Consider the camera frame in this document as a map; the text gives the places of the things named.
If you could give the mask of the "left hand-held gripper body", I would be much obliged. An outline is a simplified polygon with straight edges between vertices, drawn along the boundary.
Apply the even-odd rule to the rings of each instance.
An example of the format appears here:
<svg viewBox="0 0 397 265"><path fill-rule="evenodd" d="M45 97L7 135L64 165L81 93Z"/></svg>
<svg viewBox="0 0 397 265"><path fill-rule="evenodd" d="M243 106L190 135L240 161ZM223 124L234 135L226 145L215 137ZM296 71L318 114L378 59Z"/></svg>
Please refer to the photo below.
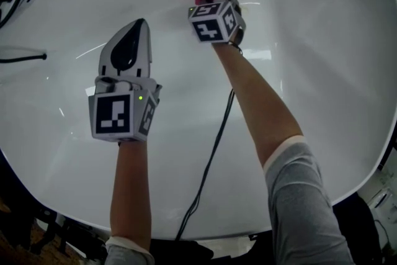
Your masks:
<svg viewBox="0 0 397 265"><path fill-rule="evenodd" d="M98 76L89 100L92 137L109 142L146 141L163 88L152 78Z"/></svg>

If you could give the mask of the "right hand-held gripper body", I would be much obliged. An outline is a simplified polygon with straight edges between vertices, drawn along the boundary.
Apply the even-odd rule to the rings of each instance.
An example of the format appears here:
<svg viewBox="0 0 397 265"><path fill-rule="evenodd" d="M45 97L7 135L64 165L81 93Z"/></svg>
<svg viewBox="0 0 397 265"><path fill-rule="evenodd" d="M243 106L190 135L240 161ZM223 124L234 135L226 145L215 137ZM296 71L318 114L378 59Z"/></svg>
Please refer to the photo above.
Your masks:
<svg viewBox="0 0 397 265"><path fill-rule="evenodd" d="M188 21L202 43L240 44L246 30L238 0L213 0L190 7Z"/></svg>

